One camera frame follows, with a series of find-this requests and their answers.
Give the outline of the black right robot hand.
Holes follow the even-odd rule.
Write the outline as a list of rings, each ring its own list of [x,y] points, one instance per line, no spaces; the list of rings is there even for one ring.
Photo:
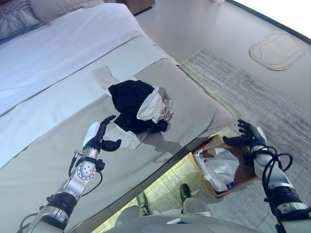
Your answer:
[[[223,136],[223,142],[232,147],[249,146],[250,151],[257,151],[257,147],[263,148],[267,146],[265,138],[260,134],[258,129],[250,123],[238,119],[238,129],[242,135],[236,137]]]

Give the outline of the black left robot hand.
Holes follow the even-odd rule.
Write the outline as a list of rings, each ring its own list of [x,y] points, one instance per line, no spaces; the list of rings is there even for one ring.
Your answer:
[[[104,140],[107,125],[115,118],[115,115],[111,115],[104,119],[101,123],[94,122],[88,129],[83,141],[83,149],[94,148],[98,152],[101,150],[107,152],[113,152],[120,148],[121,139],[117,141]]]

